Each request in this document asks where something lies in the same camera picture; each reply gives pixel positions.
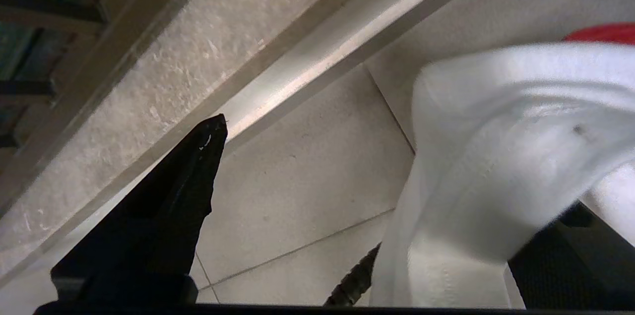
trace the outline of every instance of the white towel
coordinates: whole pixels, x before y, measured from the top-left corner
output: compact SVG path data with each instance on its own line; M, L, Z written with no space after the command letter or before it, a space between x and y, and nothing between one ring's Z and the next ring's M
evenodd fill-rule
M507 308L508 259L635 159L635 48L562 42L437 62L412 115L417 156L370 302Z

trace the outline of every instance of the metal frame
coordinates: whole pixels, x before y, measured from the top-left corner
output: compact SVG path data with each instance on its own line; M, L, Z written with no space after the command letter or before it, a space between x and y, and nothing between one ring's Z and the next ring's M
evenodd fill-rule
M0 21L86 34L105 26L98 8L56 0L0 0Z
M49 81L0 80L0 105L50 103L53 97Z
M36 76L55 85L55 97L0 94L0 100L13 98L13 102L29 105L32 102L41 105L55 98L55 103L49 103L51 107L29 107L13 130L11 138L20 140L20 154L0 160L0 163L11 163L0 176L0 215L37 177L187 1L99 0L99 8L77 8L50 0L31 0L31 4L27 4L30 9L25 8L25 4L20 6L20 13L32 16L32 25L72 31L78 38L49 75ZM0 21L6 21L3 17L7 16L2 10L16 5L12 0L0 0ZM54 22L44 26L40 18L46 13Z

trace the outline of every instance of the red object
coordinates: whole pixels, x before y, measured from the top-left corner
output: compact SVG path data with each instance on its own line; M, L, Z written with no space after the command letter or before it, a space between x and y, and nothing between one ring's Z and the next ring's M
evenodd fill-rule
M635 45L635 23L614 23L583 28L565 37L565 41L601 41Z

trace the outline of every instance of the textured stone surface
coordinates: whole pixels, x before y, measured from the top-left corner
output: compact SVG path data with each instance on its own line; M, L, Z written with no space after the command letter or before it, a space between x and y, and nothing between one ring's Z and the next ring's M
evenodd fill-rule
M105 202L104 187L317 1L191 0L0 219L0 275Z

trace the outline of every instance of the white fabric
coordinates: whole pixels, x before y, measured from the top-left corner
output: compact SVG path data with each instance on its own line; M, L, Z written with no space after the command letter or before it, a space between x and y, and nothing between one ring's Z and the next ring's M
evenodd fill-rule
M635 48L562 42L437 62L412 114L417 156L371 304L506 308L507 260L635 158Z

